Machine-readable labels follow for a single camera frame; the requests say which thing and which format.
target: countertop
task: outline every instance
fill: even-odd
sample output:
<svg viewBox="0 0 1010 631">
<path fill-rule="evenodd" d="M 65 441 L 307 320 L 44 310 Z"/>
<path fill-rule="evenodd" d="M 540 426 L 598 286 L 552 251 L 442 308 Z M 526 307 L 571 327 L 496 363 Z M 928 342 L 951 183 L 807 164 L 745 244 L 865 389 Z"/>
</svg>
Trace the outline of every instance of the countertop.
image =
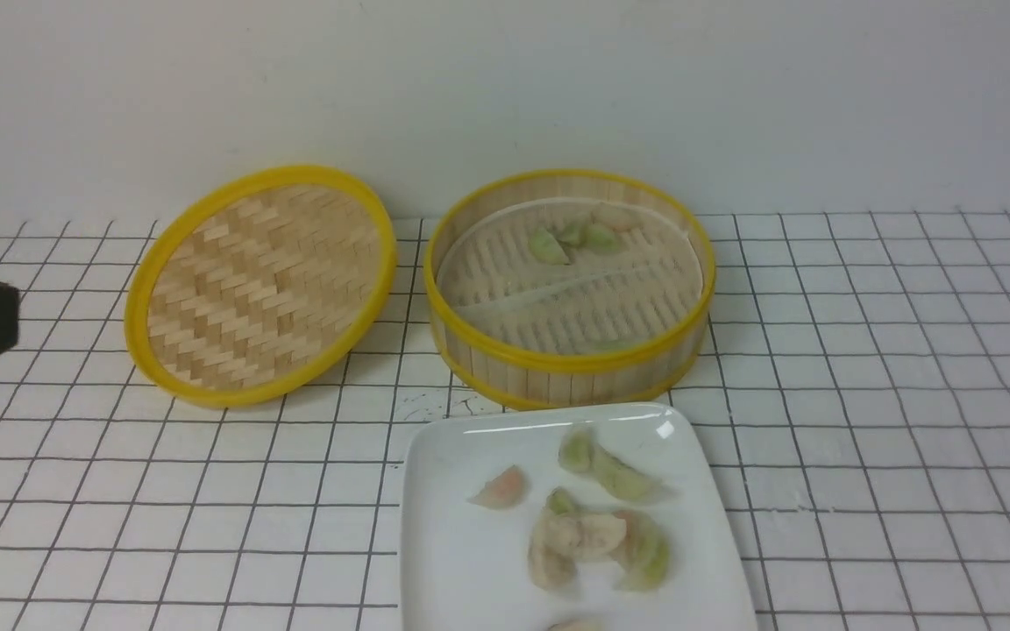
<svg viewBox="0 0 1010 631">
<path fill-rule="evenodd" d="M 704 216 L 693 419 L 762 628 L 1010 630 L 1010 213 Z M 123 350 L 150 222 L 0 223 L 0 630 L 396 631 L 410 436 L 501 412 L 434 354 L 396 221 L 379 323 L 256 408 L 176 402 Z"/>
</svg>

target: square plate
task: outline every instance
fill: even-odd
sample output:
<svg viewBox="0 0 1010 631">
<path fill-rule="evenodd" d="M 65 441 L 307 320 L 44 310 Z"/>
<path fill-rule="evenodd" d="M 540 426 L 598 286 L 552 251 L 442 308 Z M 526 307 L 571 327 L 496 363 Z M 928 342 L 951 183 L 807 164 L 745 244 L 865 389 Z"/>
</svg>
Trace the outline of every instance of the square plate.
<svg viewBox="0 0 1010 631">
<path fill-rule="evenodd" d="M 561 440 L 586 422 L 595 439 L 668 490 L 641 507 L 669 536 L 673 559 L 656 592 L 614 590 L 612 561 L 579 563 L 571 596 L 528 580 L 528 536 L 544 499 L 566 488 L 589 508 L 625 507 L 600 485 L 559 467 Z M 509 464 L 528 492 L 508 511 L 467 501 Z M 726 628 L 754 631 L 754 608 L 734 536 L 696 432 L 681 412 L 623 403 L 437 421 L 418 432 L 406 458 L 400 585 L 404 631 L 543 631 L 597 616 L 604 631 Z"/>
</svg>

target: black grout line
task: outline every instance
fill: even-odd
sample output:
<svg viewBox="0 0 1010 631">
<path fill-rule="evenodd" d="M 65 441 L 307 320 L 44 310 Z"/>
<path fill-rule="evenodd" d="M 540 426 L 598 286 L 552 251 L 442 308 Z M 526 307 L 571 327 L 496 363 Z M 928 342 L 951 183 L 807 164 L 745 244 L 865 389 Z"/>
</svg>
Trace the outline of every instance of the black grout line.
<svg viewBox="0 0 1010 631">
<path fill-rule="evenodd" d="M 158 593 L 158 599 L 160 599 L 160 604 L 158 604 L 158 607 L 156 607 L 156 612 L 154 612 L 154 615 L 150 618 L 150 626 L 147 627 L 148 631 L 152 631 L 154 626 L 156 626 L 156 623 L 158 623 L 158 615 L 162 611 L 162 601 L 165 600 L 166 598 L 166 590 L 169 590 L 170 588 L 170 581 L 174 575 L 174 568 L 177 566 L 177 559 L 179 559 L 179 555 L 182 553 L 182 551 L 184 551 L 183 544 L 185 543 L 185 534 L 190 530 L 190 521 L 193 520 L 193 512 L 196 511 L 197 507 L 209 506 L 209 504 L 197 502 L 197 496 L 201 494 L 201 487 L 205 483 L 205 476 L 208 475 L 209 472 L 209 464 L 212 463 L 212 460 L 210 459 L 212 456 L 212 452 L 214 448 L 216 448 L 216 441 L 220 439 L 221 430 L 222 428 L 224 428 L 224 415 L 225 415 L 225 410 L 221 410 L 220 419 L 216 420 L 216 431 L 213 431 L 213 439 L 212 442 L 209 443 L 209 451 L 207 452 L 207 454 L 205 454 L 205 459 L 203 460 L 205 466 L 201 467 L 201 474 L 199 475 L 199 477 L 197 477 L 197 485 L 196 488 L 193 490 L 193 496 L 191 496 L 188 503 L 180 504 L 180 506 L 184 507 L 188 506 L 189 511 L 185 513 L 185 521 L 184 523 L 182 523 L 181 534 L 177 536 L 177 543 L 174 544 L 174 548 L 176 549 L 176 551 L 174 551 L 174 556 L 170 560 L 170 566 L 168 567 L 168 569 L 166 569 L 166 579 L 163 580 L 162 591 Z M 166 427 L 163 427 L 162 430 L 158 432 L 158 434 L 162 435 L 162 432 L 165 431 L 165 429 Z M 256 498 L 260 498 L 260 489 L 256 489 Z M 230 552 L 231 551 L 236 551 L 236 558 L 237 559 L 240 558 L 239 551 L 230 550 Z M 221 620 L 224 620 L 223 610 L 221 611 Z"/>
<path fill-rule="evenodd" d="M 781 216 L 779 216 L 779 220 L 782 221 L 782 230 L 785 230 L 785 228 L 786 228 L 785 220 L 783 220 L 781 218 Z M 825 216 L 825 221 L 826 221 L 826 223 L 828 223 L 828 228 L 829 228 L 829 231 L 830 231 L 833 227 L 831 227 L 831 223 L 828 221 L 828 216 Z M 791 262 L 793 262 L 794 261 L 794 246 L 793 246 L 793 244 L 790 243 L 790 244 L 788 244 L 787 248 L 789 250 L 790 260 L 791 260 Z M 798 271 L 796 264 L 794 265 L 794 273 L 796 273 L 796 275 L 797 275 L 798 283 L 801 283 L 801 273 Z M 809 310 L 809 314 L 812 315 L 813 314 L 813 304 L 811 304 L 809 302 L 809 295 L 805 296 L 805 304 L 806 304 L 806 308 Z M 861 310 L 861 312 L 863 311 L 863 305 L 860 305 L 860 310 Z M 878 348 L 879 347 L 879 340 L 874 339 L 874 331 L 871 330 L 870 326 L 868 326 L 868 330 L 871 332 L 871 336 L 873 337 L 873 340 L 871 340 L 871 341 L 873 341 L 873 344 L 875 344 L 875 347 Z M 844 415 L 844 423 L 845 423 L 845 426 L 847 426 L 847 428 L 848 428 L 848 435 L 852 436 L 852 446 L 854 447 L 854 454 L 856 455 L 856 458 L 858 459 L 858 462 L 861 464 L 863 464 L 863 462 L 865 462 L 865 458 L 863 458 L 863 450 L 862 450 L 862 448 L 860 448 L 860 441 L 857 440 L 856 435 L 854 434 L 854 431 L 853 431 L 852 415 L 850 415 L 850 413 L 848 411 L 847 401 L 845 401 L 845 399 L 844 399 L 844 391 L 842 391 L 841 388 L 839 388 L 839 384 L 837 383 L 836 371 L 833 370 L 833 363 L 831 362 L 831 359 L 829 359 L 827 348 L 825 347 L 825 339 L 822 338 L 821 332 L 818 331 L 818 330 L 816 330 L 816 326 L 814 326 L 814 333 L 817 336 L 817 342 L 820 344 L 820 350 L 821 350 L 822 354 L 824 354 L 824 356 L 825 356 L 825 367 L 828 369 L 829 379 L 831 379 L 831 381 L 833 381 L 833 387 L 836 389 L 837 400 L 839 401 L 839 404 L 840 404 L 840 412 L 841 412 L 842 415 Z M 767 346 L 770 346 L 769 336 L 767 336 Z M 777 364 L 775 364 L 774 371 L 775 371 L 774 375 L 775 375 L 775 377 L 777 377 L 777 375 L 778 375 L 778 373 L 777 373 Z M 801 459 L 801 445 L 798 443 L 798 440 L 797 440 L 796 426 L 794 425 L 793 416 L 790 415 L 789 400 L 786 399 L 785 392 L 782 393 L 782 407 L 785 408 L 785 410 L 786 410 L 786 415 L 787 415 L 787 419 L 789 419 L 790 426 L 794 427 L 794 443 L 796 443 L 796 447 L 797 447 L 798 462 L 800 462 L 802 464 L 802 466 L 803 466 L 803 463 L 805 463 L 805 462 L 803 462 L 803 460 Z M 863 476 L 865 476 L 865 483 L 868 485 L 868 492 L 871 495 L 871 501 L 873 501 L 873 504 L 875 506 L 875 510 L 879 511 L 879 498 L 875 494 L 875 486 L 873 484 L 873 480 L 871 480 L 871 475 L 870 475 L 869 471 L 867 471 L 865 469 L 865 471 L 863 471 Z M 810 498 L 811 498 L 811 495 L 813 495 L 813 490 L 811 490 L 811 488 L 809 488 L 809 493 L 810 493 Z M 813 503 L 813 508 L 817 508 L 816 501 L 814 501 L 814 503 Z M 881 527 L 881 530 L 883 531 L 883 542 L 885 542 L 887 544 L 887 551 L 890 552 L 891 558 L 895 558 L 894 544 L 891 543 L 891 534 L 890 534 L 889 528 L 887 528 L 887 520 L 885 518 L 883 518 L 883 513 L 882 512 L 877 512 L 877 515 L 878 515 L 877 519 L 879 520 L 879 527 Z M 816 521 L 817 521 L 818 524 L 821 524 L 821 519 L 816 518 Z M 828 543 L 825 540 L 824 530 L 821 530 L 819 532 L 820 532 L 820 541 L 821 541 L 822 546 L 824 546 L 825 556 L 827 556 L 827 555 L 829 555 L 828 554 Z M 829 570 L 829 573 L 831 574 L 831 581 L 833 581 L 833 585 L 836 584 L 836 572 L 834 572 L 834 568 L 831 567 L 831 563 L 829 563 L 829 569 L 828 570 Z M 906 581 L 906 577 L 903 577 L 901 567 L 898 567 L 898 564 L 895 564 L 894 571 L 895 571 L 895 575 L 898 575 L 898 579 L 899 579 L 899 588 L 902 591 L 902 598 L 903 598 L 903 600 L 906 601 L 907 610 L 908 611 L 914 611 L 914 605 L 910 601 L 910 591 L 907 588 L 907 581 Z M 918 621 L 917 620 L 914 620 L 914 628 L 918 628 Z"/>
<path fill-rule="evenodd" d="M 256 519 L 256 508 L 258 507 L 258 500 L 260 500 L 260 494 L 264 491 L 264 481 L 268 479 L 268 466 L 270 465 L 270 460 L 272 460 L 272 450 L 276 448 L 276 437 L 280 434 L 280 426 L 283 421 L 283 411 L 286 409 L 286 404 L 288 404 L 288 398 L 286 396 L 281 396 L 280 398 L 280 413 L 276 418 L 276 426 L 272 430 L 272 439 L 268 442 L 268 455 L 264 458 L 264 467 L 260 470 L 260 482 L 256 485 L 256 495 L 251 498 L 251 510 L 248 512 L 248 520 L 243 524 L 243 535 L 240 536 L 240 549 L 242 550 L 243 544 L 248 541 L 248 534 L 251 532 L 251 522 Z M 212 458 L 212 451 L 209 451 L 209 458 Z M 228 618 L 228 607 L 229 601 L 232 600 L 232 590 L 236 588 L 236 577 L 240 575 L 240 562 L 243 560 L 242 552 L 236 552 L 236 564 L 232 566 L 232 579 L 229 580 L 228 592 L 224 596 L 224 608 L 221 610 L 221 619 L 216 623 L 216 631 L 221 631 L 224 628 L 224 619 Z"/>
<path fill-rule="evenodd" d="M 111 226 L 112 226 L 112 222 L 109 222 L 108 223 L 108 227 L 104 229 L 105 235 L 107 235 L 108 231 L 111 230 Z M 65 228 L 67 229 L 68 227 L 69 227 L 69 224 L 68 223 L 65 224 Z M 80 280 L 77 281 L 77 287 L 79 287 L 80 283 L 83 283 L 83 281 L 84 281 L 84 275 L 81 275 Z M 124 291 L 125 291 L 125 289 L 127 289 L 127 283 L 129 283 L 129 277 L 123 283 L 123 290 Z M 69 301 L 65 301 L 64 309 L 67 309 L 68 307 L 69 307 Z M 44 346 L 45 341 L 48 341 L 49 335 L 53 335 L 53 328 L 49 329 L 48 334 L 45 334 L 44 341 L 41 342 L 41 346 Z M 96 335 L 96 339 L 92 340 L 92 346 L 93 347 L 96 346 L 96 341 L 99 340 L 99 338 L 100 338 L 100 335 L 97 334 Z M 36 355 L 33 355 L 33 363 L 36 363 Z M 29 371 L 31 371 L 33 369 L 33 363 L 30 364 Z M 83 362 L 81 363 L 80 372 L 84 372 L 84 363 Z M 131 375 L 127 375 L 128 383 L 129 383 L 129 379 L 131 379 Z M 64 409 L 64 405 L 65 405 L 65 403 L 68 402 L 68 400 L 69 400 L 69 394 L 70 394 L 71 391 L 72 391 L 72 388 L 65 389 L 64 397 L 61 400 L 60 407 L 57 408 L 57 412 L 60 412 L 62 409 Z M 113 418 L 113 416 L 115 416 L 117 409 L 119 409 L 119 403 L 120 403 L 120 401 L 123 400 L 123 393 L 124 392 L 127 392 L 127 385 L 125 385 L 125 384 L 123 385 L 122 388 L 120 388 L 119 395 L 116 396 L 116 402 L 115 402 L 115 404 L 112 405 L 111 412 L 109 412 L 109 414 L 108 414 L 108 419 L 105 420 L 103 428 L 102 428 L 102 430 L 100 430 L 99 438 L 96 439 L 96 446 L 92 449 L 92 458 L 93 458 L 93 460 L 84 464 L 84 471 L 81 472 L 81 479 L 77 483 L 77 488 L 73 490 L 73 498 L 72 498 L 72 501 L 70 502 L 70 506 L 69 506 L 68 510 L 65 510 L 65 515 L 62 516 L 62 518 L 61 518 L 61 524 L 60 524 L 59 527 L 57 527 L 57 534 L 54 535 L 54 538 L 53 538 L 54 546 L 56 546 L 56 544 L 57 544 L 57 539 L 59 539 L 60 536 L 61 536 L 61 534 L 64 533 L 65 524 L 69 523 L 69 518 L 70 518 L 70 515 L 72 515 L 72 509 L 73 509 L 73 507 L 76 506 L 76 504 L 79 503 L 79 502 L 77 502 L 77 500 L 80 499 L 81 490 L 84 489 L 84 484 L 88 481 L 89 471 L 92 470 L 92 464 L 93 464 L 93 462 L 95 462 L 96 454 L 99 454 L 100 447 L 103 444 L 103 439 L 108 434 L 108 428 L 111 427 L 112 418 Z M 47 430 L 45 430 L 45 436 L 48 435 L 48 432 L 52 431 L 52 429 L 53 429 L 53 423 L 49 423 L 49 427 L 47 428 Z M 38 585 L 38 583 L 40 583 L 40 581 L 41 581 L 41 574 L 43 574 L 44 568 L 47 567 L 47 564 L 49 562 L 49 558 L 50 558 L 52 555 L 53 555 L 53 547 L 49 548 L 49 551 L 45 552 L 44 558 L 41 559 L 41 566 L 39 567 L 38 571 L 36 571 L 36 574 L 33 575 L 33 583 L 29 587 L 29 592 L 27 594 L 27 600 L 31 599 L 32 596 L 33 596 L 33 592 L 36 591 L 36 585 Z M 17 624 L 21 623 L 21 619 L 23 618 L 24 615 L 25 615 L 25 603 L 23 604 L 22 607 L 19 608 L 19 610 L 17 610 L 17 616 L 15 618 L 15 622 L 13 622 L 13 627 L 12 628 L 17 628 Z"/>
<path fill-rule="evenodd" d="M 786 227 L 785 227 L 785 223 L 782 223 L 781 216 L 778 216 L 778 223 L 781 224 L 782 231 L 785 232 Z M 740 231 L 740 229 L 738 229 L 738 220 L 736 219 L 736 220 L 734 220 L 734 232 L 738 233 L 738 231 Z M 746 252 L 745 252 L 745 250 L 742 251 L 742 260 L 744 260 L 744 262 L 746 260 Z M 749 268 L 746 268 L 746 280 L 753 287 L 753 285 L 754 285 L 754 279 L 753 279 L 752 275 L 750 275 L 750 269 Z M 801 282 L 801 277 L 798 276 L 798 283 L 800 283 L 800 282 Z M 762 340 L 765 341 L 765 343 L 767 344 L 767 348 L 770 348 L 770 334 L 769 334 L 769 332 L 767 332 L 766 319 L 762 318 L 762 306 L 758 302 L 754 303 L 754 312 L 758 313 L 758 315 L 759 315 L 759 321 L 761 321 L 761 326 L 759 327 L 759 329 L 761 329 L 761 332 L 762 332 Z M 817 500 L 816 500 L 816 498 L 814 498 L 814 495 L 813 495 L 813 487 L 811 487 L 811 485 L 809 484 L 809 472 L 805 468 L 805 455 L 801 454 L 801 441 L 798 441 L 798 439 L 797 439 L 797 430 L 796 430 L 796 428 L 794 428 L 794 419 L 790 415 L 789 401 L 787 401 L 787 399 L 786 399 L 786 391 L 782 390 L 782 380 L 781 380 L 781 375 L 779 375 L 779 372 L 778 372 L 778 364 L 777 364 L 777 362 L 771 362 L 771 369 L 774 370 L 774 382 L 777 382 L 777 385 L 778 385 L 779 395 L 781 396 L 782 407 L 786 409 L 786 420 L 787 420 L 787 423 L 788 423 L 786 427 L 789 427 L 790 438 L 794 440 L 794 453 L 797 454 L 798 463 L 801 465 L 801 479 L 803 481 L 805 481 L 805 492 L 806 492 L 806 495 L 808 495 L 808 498 L 809 498 L 809 506 L 813 507 L 813 508 L 817 508 Z M 721 372 L 721 375 L 722 375 L 722 373 L 724 373 L 724 371 L 722 371 L 722 366 L 721 365 L 719 366 L 719 372 Z M 736 448 L 736 450 L 738 452 L 738 459 L 740 459 L 740 461 L 741 461 L 742 460 L 742 451 L 741 451 L 741 445 L 738 443 L 738 435 L 737 434 L 734 435 L 734 447 Z M 754 533 L 758 534 L 758 532 L 759 532 L 759 523 L 758 523 L 758 520 L 752 519 L 750 521 L 752 521 L 752 523 L 754 525 Z M 838 610 L 840 610 L 840 620 L 841 620 L 842 623 L 844 623 L 844 626 L 846 627 L 847 624 L 848 624 L 848 621 L 847 621 L 847 617 L 844 614 L 842 614 L 842 612 L 844 612 L 844 602 L 842 602 L 842 599 L 840 598 L 840 587 L 839 587 L 839 585 L 836 582 L 836 572 L 833 571 L 833 562 L 830 559 L 828 559 L 828 542 L 825 539 L 825 527 L 824 527 L 824 524 L 821 524 L 821 520 L 817 519 L 816 516 L 814 516 L 813 521 L 814 521 L 814 524 L 816 524 L 816 527 L 817 527 L 817 535 L 820 538 L 820 547 L 821 547 L 821 550 L 824 550 L 824 552 L 825 552 L 825 567 L 826 567 L 826 570 L 828 570 L 828 580 L 829 580 L 829 583 L 831 583 L 831 585 L 833 585 L 833 597 L 834 597 L 834 599 L 836 599 L 836 608 Z M 775 620 L 775 624 L 777 624 L 777 615 L 774 617 L 774 620 Z"/>
<path fill-rule="evenodd" d="M 420 231 L 422 232 L 422 230 L 423 230 L 423 224 L 420 223 Z M 415 244 L 415 259 L 416 260 L 420 259 L 420 247 L 422 246 L 422 243 L 423 243 L 423 241 L 417 241 L 417 243 Z M 413 290 L 415 289 L 415 276 L 412 276 L 412 289 Z M 410 301 L 408 301 L 408 316 L 410 316 L 410 311 L 412 311 L 412 303 L 410 303 Z M 390 412 L 389 412 L 389 430 L 388 430 L 388 432 L 386 432 L 386 435 L 385 435 L 385 438 L 384 438 L 384 459 L 385 460 L 387 460 L 389 458 L 389 448 L 392 447 L 392 428 L 394 427 L 394 423 L 392 422 L 392 420 L 395 419 L 395 417 L 396 417 L 397 396 L 400 395 L 400 392 L 398 392 L 398 390 L 400 390 L 400 376 L 401 376 L 401 373 L 403 372 L 403 369 L 404 369 L 404 355 L 403 355 L 403 351 L 408 346 L 408 328 L 409 328 L 408 324 L 404 324 L 403 335 L 401 336 L 401 339 L 400 339 L 400 351 L 401 351 L 401 355 L 400 355 L 400 358 L 398 358 L 396 360 L 397 361 L 397 364 L 396 364 L 396 377 L 394 377 L 394 380 L 393 380 L 393 381 L 395 381 L 395 383 L 393 384 L 393 392 L 392 392 L 392 410 L 390 410 Z M 449 377 L 449 379 L 451 379 L 451 381 L 453 381 L 453 379 L 454 379 L 453 373 L 451 373 L 451 376 Z M 384 498 L 384 477 L 385 477 L 386 472 L 388 472 L 388 469 L 389 469 L 388 466 L 381 467 L 381 482 L 377 484 L 377 489 L 376 489 L 376 503 L 377 503 L 377 507 L 376 507 L 376 510 L 373 511 L 373 532 L 372 532 L 372 534 L 369 534 L 369 551 L 370 551 L 371 554 L 373 552 L 373 547 L 376 545 L 376 523 L 377 523 L 377 520 L 381 519 L 381 499 Z M 366 556 L 366 559 L 365 559 L 365 580 L 362 582 L 362 598 L 361 598 L 361 606 L 362 606 L 362 608 L 361 608 L 361 610 L 357 611 L 357 626 L 356 626 L 356 630 L 357 631 L 361 631 L 362 630 L 362 619 L 364 619 L 364 616 L 365 616 L 365 608 L 364 608 L 365 607 L 365 598 L 366 598 L 366 595 L 369 594 L 369 571 L 370 571 L 370 569 L 372 569 L 372 567 L 373 567 L 373 556 L 372 555 Z"/>
<path fill-rule="evenodd" d="M 329 436 L 325 439 L 325 452 L 324 459 L 329 462 L 329 451 L 333 448 L 334 435 L 337 431 L 337 416 L 341 414 L 341 398 L 344 393 L 343 384 L 345 383 L 345 376 L 348 375 L 348 359 L 341 366 L 341 384 L 342 386 L 337 389 L 337 400 L 333 404 L 333 421 L 329 423 Z M 294 620 L 294 612 L 298 607 L 298 595 L 302 592 L 302 581 L 306 571 L 306 563 L 309 563 L 312 554 L 316 552 L 309 551 L 309 544 L 311 544 L 314 535 L 314 522 L 317 520 L 317 509 L 321 506 L 322 500 L 322 488 L 325 485 L 325 471 L 326 467 L 322 467 L 322 472 L 317 477 L 317 491 L 314 492 L 314 507 L 309 511 L 309 528 L 306 528 L 306 540 L 302 547 L 302 562 L 298 563 L 298 577 L 296 579 L 296 588 L 294 588 L 294 594 L 291 598 L 291 612 L 288 614 L 288 628 L 291 628 L 291 624 Z"/>
<path fill-rule="evenodd" d="M 714 339 L 714 327 L 712 326 L 712 323 L 710 322 L 710 318 L 709 318 L 709 321 L 708 321 L 707 335 L 711 335 L 712 336 L 712 346 L 716 347 L 716 339 Z M 729 415 L 732 415 L 733 412 L 732 412 L 732 405 L 730 405 L 730 394 L 728 393 L 727 388 L 726 388 L 727 378 L 726 378 L 726 376 L 724 376 L 724 371 L 722 371 L 722 366 L 719 366 L 719 364 L 717 364 L 716 367 L 719 371 L 719 382 L 722 384 L 722 387 L 724 387 L 724 388 L 722 388 L 722 395 L 724 395 L 724 400 L 725 400 L 725 403 L 727 404 L 727 412 L 728 412 Z M 730 428 L 730 435 L 732 435 L 732 440 L 734 441 L 734 453 L 735 454 L 739 454 L 740 453 L 740 446 L 738 446 L 738 431 L 736 430 L 736 428 L 734 428 L 734 426 L 732 426 L 732 428 Z M 752 508 L 754 506 L 754 501 L 752 500 L 752 498 L 750 498 L 750 485 L 749 485 L 749 482 L 746 479 L 746 470 L 744 468 L 740 468 L 738 470 L 740 470 L 740 477 L 742 479 L 742 493 L 744 493 L 744 495 L 746 496 L 746 506 L 749 507 L 749 508 Z M 758 550 L 758 552 L 759 552 L 759 560 L 758 560 L 758 562 L 759 562 L 759 569 L 762 571 L 763 587 L 766 588 L 767 607 L 770 607 L 770 622 L 774 626 L 774 631 L 778 631 L 778 618 L 777 618 L 777 616 L 774 615 L 774 592 L 770 590 L 770 574 L 767 572 L 767 562 L 766 562 L 766 559 L 762 558 L 762 554 L 763 554 L 763 552 L 762 552 L 762 535 L 759 535 L 759 524 L 754 523 L 753 513 L 750 515 L 750 530 L 752 530 L 752 532 L 754 534 L 754 550 Z M 742 568 L 742 573 L 744 574 L 744 577 L 745 577 L 745 574 L 746 574 L 746 568 L 745 567 Z"/>
</svg>

